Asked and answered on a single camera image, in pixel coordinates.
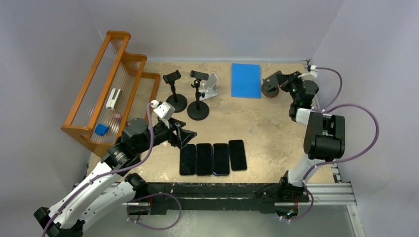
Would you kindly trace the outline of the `black phone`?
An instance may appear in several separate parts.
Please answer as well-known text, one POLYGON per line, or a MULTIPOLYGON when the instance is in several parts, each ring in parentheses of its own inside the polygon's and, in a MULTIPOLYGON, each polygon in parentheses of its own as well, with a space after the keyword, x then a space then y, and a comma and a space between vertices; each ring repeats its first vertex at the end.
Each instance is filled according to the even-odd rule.
POLYGON ((247 170, 246 153, 243 140, 230 140, 228 146, 231 169, 233 171, 247 170))
POLYGON ((230 174, 229 147, 226 143, 216 143, 212 146, 212 171, 215 176, 230 174))
POLYGON ((196 175, 212 175, 212 145, 209 143, 196 145, 196 175))

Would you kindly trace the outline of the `black smartphone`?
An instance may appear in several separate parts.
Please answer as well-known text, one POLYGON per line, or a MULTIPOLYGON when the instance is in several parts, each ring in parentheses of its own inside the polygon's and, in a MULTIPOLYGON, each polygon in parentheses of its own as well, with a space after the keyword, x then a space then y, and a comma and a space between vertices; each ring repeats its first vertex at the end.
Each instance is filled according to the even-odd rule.
POLYGON ((180 150, 179 174, 190 176, 196 174, 196 145, 187 144, 180 150))

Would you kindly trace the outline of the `black tall phone stand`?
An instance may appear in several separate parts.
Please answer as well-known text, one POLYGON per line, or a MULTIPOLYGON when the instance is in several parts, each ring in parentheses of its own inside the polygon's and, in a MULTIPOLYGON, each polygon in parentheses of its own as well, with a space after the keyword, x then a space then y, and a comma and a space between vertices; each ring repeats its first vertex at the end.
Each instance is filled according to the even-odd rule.
POLYGON ((209 115, 210 111, 208 105, 205 102, 200 101, 201 98, 205 97, 205 93, 200 92, 199 87, 201 86, 201 81, 207 81, 209 79, 209 74, 191 70, 190 77, 195 79, 191 86, 196 90, 196 101, 189 104, 187 107, 187 114, 189 118, 193 120, 204 120, 209 115))

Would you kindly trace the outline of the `black round-base phone stand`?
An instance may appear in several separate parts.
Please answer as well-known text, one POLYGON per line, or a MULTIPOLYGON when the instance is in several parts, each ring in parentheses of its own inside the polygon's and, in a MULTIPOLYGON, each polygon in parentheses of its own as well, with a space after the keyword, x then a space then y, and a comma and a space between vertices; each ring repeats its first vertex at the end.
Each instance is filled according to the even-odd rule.
POLYGON ((175 108, 176 113, 184 111, 187 107, 187 99, 184 95, 176 93, 175 81, 181 78, 179 70, 167 75, 163 75, 163 80, 170 85, 172 95, 166 99, 166 102, 175 108))

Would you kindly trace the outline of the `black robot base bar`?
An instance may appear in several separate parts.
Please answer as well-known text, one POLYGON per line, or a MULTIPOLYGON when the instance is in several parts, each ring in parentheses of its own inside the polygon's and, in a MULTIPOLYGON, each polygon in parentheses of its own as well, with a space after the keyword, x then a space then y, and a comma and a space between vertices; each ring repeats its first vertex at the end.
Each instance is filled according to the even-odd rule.
POLYGON ((281 212, 283 206, 308 203, 308 191, 285 197, 278 183, 168 183, 149 182, 129 203, 143 203, 153 215, 168 210, 281 212))

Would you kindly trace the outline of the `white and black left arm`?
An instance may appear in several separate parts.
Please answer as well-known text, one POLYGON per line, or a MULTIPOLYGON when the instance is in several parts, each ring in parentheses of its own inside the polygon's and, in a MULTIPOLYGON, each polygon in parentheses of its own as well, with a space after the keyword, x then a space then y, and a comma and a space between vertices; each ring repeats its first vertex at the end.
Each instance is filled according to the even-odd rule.
POLYGON ((66 197, 50 208, 41 207, 34 217, 43 228, 42 236, 81 237, 97 220, 118 205, 147 197, 148 184, 128 172, 143 163, 143 152, 165 141, 179 149, 197 133, 185 130, 185 123, 174 118, 152 126, 144 119, 128 122, 116 143, 111 146, 94 170, 66 197))

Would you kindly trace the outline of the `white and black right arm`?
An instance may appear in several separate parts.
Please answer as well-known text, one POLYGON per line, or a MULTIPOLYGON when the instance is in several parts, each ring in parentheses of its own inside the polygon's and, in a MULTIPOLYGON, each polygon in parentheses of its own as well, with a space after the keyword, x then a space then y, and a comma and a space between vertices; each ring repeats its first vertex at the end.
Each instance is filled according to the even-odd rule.
POLYGON ((303 141, 304 155, 280 180, 277 194, 289 201, 305 192, 304 184, 324 162, 343 156, 345 150, 345 119, 342 116, 325 115, 312 108, 314 96, 319 87, 312 80, 304 80, 303 74, 283 74, 278 71, 275 78, 278 87, 292 97, 289 117, 306 126, 303 141))

